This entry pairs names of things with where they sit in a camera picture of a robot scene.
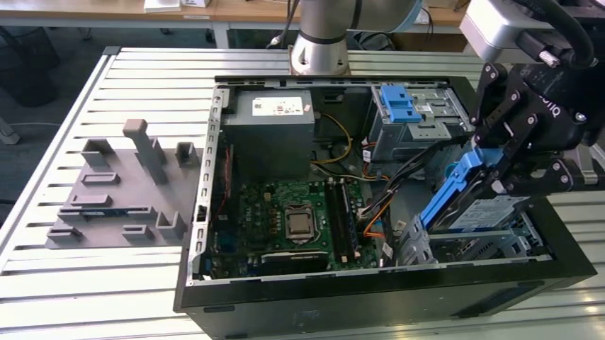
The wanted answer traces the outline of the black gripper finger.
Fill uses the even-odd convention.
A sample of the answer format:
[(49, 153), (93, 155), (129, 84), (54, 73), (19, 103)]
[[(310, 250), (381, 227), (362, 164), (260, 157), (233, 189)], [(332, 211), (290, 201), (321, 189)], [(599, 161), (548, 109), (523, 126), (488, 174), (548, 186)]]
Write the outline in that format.
[(499, 193), (519, 197), (549, 196), (583, 191), (587, 175), (581, 168), (581, 148), (516, 162), (493, 183)]
[(537, 154), (539, 115), (531, 109), (532, 93), (521, 76), (503, 64), (487, 63), (472, 112), (473, 146), (503, 149), (507, 156)]

